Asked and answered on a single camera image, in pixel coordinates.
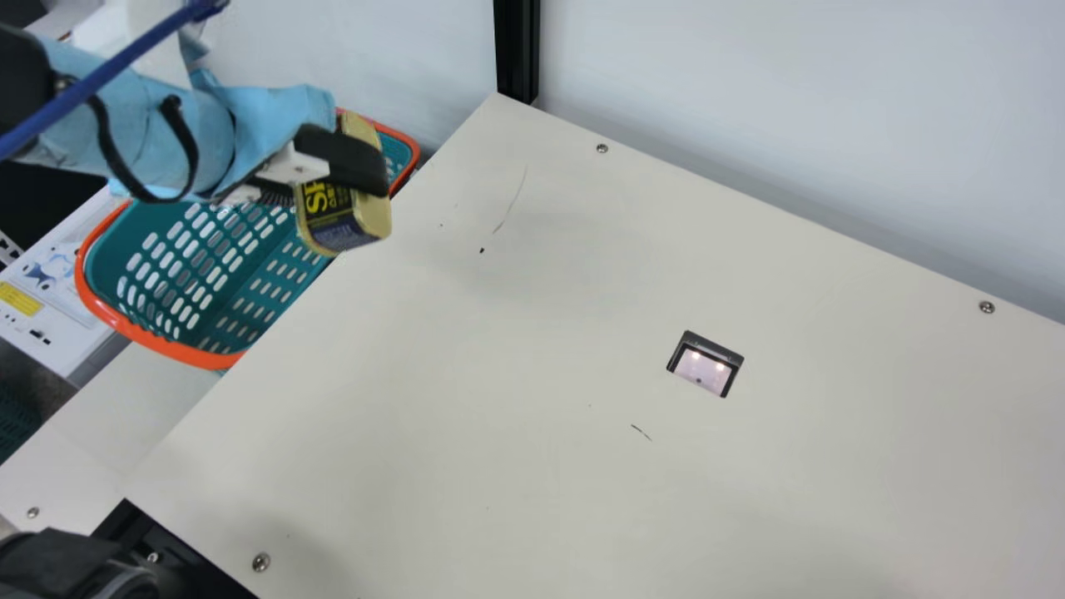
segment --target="warning label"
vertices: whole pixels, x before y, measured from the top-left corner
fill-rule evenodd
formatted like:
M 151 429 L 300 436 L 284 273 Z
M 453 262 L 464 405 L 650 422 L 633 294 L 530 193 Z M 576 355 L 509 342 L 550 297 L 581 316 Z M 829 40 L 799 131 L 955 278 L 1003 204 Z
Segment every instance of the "warning label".
M 10 282 L 0 282 L 0 300 L 11 304 L 16 310 L 28 317 L 32 317 L 40 311 L 45 305 L 30 297 Z

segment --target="blue cable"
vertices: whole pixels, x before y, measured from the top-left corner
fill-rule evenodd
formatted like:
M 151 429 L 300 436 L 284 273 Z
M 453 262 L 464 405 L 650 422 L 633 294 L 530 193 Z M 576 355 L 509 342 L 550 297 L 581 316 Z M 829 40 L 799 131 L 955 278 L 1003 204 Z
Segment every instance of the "blue cable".
M 133 64 L 133 61 L 140 59 L 174 32 L 186 23 L 198 22 L 218 14 L 227 4 L 229 4 L 229 0 L 191 0 L 185 6 L 163 19 L 147 33 L 133 41 L 132 44 L 122 48 L 121 52 L 115 54 L 84 79 L 64 90 L 62 94 L 52 98 L 37 112 L 0 137 L 0 160 L 7 160 L 34 137 L 70 114 L 73 109 L 93 97 L 112 79 L 118 77 L 118 74 Z

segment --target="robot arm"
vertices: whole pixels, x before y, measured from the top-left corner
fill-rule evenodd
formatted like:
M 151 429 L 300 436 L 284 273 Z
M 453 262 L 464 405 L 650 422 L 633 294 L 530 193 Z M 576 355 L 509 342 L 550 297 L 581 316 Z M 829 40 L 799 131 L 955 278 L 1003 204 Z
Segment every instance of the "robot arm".
M 202 69 L 186 88 L 128 68 L 137 52 L 225 4 L 189 2 L 112 59 L 0 29 L 0 83 L 17 91 L 0 99 L 0 159 L 101 175 L 144 201 L 291 206 L 315 181 L 387 198 L 376 133 L 337 131 L 329 92 L 226 87 Z M 362 229 L 379 239 L 391 217 Z

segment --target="white machine panel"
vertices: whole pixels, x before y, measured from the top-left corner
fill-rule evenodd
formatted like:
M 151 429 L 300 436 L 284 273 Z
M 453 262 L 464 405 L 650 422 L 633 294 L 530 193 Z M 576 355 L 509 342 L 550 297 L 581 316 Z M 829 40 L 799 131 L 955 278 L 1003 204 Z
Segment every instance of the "white machine panel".
M 497 96 L 394 216 L 126 488 L 261 599 L 1065 595 L 1065 327 Z
M 82 242 L 124 201 L 101 189 L 0 272 L 0 337 L 77 387 L 125 345 L 73 282 Z

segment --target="basket hole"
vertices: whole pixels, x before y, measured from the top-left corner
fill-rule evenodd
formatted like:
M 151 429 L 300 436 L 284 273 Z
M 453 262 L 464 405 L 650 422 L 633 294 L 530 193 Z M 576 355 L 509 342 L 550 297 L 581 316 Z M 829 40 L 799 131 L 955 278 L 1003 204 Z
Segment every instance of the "basket hole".
M 181 253 L 181 255 L 187 258 L 192 256 L 194 252 L 196 252 L 197 247 L 199 247 L 199 242 L 193 240 L 193 242 L 189 244 L 189 247 L 186 247 L 185 250 Z
M 199 266 L 201 263 L 203 263 L 203 258 L 207 258 L 207 249 L 200 249 L 199 252 L 196 253 L 196 256 L 193 257 L 192 261 L 193 268 L 195 269 L 196 266 Z
M 214 258 L 208 258 L 207 262 L 203 262 L 203 265 L 200 266 L 199 276 L 206 275 L 213 268 L 214 268 Z

